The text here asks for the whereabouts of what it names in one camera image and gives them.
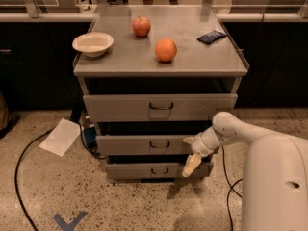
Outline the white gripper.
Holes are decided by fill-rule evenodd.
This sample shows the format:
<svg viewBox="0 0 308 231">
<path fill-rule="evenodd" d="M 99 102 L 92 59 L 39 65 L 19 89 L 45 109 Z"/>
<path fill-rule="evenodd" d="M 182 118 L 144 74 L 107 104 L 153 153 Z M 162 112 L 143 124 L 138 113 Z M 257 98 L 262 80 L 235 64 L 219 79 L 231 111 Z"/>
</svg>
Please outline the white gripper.
<svg viewBox="0 0 308 231">
<path fill-rule="evenodd" d="M 184 165 L 182 175 L 189 177 L 196 168 L 201 164 L 201 157 L 208 157 L 221 145 L 222 134 L 217 132 L 213 127 L 208 128 L 204 132 L 198 133 L 194 137 L 186 137 L 182 139 L 185 144 L 190 144 L 193 155 L 189 155 Z"/>
</svg>

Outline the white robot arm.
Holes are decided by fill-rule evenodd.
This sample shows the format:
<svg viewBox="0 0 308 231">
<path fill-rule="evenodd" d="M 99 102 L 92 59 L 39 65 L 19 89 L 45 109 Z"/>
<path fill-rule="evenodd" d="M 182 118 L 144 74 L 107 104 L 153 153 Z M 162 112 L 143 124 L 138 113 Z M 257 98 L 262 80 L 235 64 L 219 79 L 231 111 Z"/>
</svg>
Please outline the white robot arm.
<svg viewBox="0 0 308 231">
<path fill-rule="evenodd" d="M 241 231 L 308 231 L 308 140 L 240 121 L 227 112 L 184 138 L 191 147 L 182 175 L 226 144 L 249 145 L 244 162 Z"/>
</svg>

